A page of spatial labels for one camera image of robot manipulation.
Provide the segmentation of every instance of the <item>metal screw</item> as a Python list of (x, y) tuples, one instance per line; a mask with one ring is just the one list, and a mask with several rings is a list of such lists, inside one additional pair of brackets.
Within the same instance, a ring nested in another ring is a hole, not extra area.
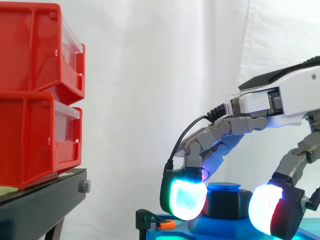
[(90, 192), (90, 190), (91, 190), (91, 181), (86, 179), (80, 184), (79, 192), (83, 194), (87, 194)]

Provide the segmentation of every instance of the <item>stacked drawer unit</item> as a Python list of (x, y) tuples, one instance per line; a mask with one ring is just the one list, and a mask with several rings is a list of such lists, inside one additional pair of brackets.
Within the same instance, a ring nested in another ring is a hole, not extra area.
[(0, 187), (81, 164), (85, 46), (53, 3), (0, 2)]

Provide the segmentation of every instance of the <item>white curtain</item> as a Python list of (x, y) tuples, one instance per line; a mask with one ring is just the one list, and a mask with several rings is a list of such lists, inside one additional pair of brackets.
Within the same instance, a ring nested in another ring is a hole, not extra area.
[[(75, 105), (92, 182), (62, 240), (138, 239), (135, 211), (162, 213), (163, 167), (184, 128), (251, 77), (320, 54), (316, 0), (55, 2), (86, 45), (86, 96)], [(308, 133), (304, 122), (248, 134), (210, 181), (253, 191)], [(298, 187), (312, 193), (319, 170), (308, 166)]]

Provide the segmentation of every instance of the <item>blue lid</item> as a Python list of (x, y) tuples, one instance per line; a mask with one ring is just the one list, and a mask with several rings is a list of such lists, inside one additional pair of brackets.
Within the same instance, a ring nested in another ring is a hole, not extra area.
[(211, 182), (206, 188), (212, 191), (240, 192), (240, 187), (241, 185), (237, 183)]

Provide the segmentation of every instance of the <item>green tape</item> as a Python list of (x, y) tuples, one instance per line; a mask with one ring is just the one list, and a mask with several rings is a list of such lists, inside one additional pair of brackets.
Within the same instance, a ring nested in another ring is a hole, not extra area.
[(64, 176), (69, 176), (69, 175), (73, 175), (73, 173), (72, 173), (72, 172), (71, 172), (71, 173), (66, 173), (66, 172), (61, 173), (61, 174), (59, 175), (59, 178), (64, 177)]
[(11, 187), (11, 186), (0, 186), (0, 196), (8, 194), (8, 193), (13, 193), (18, 191), (19, 189), (16, 187)]

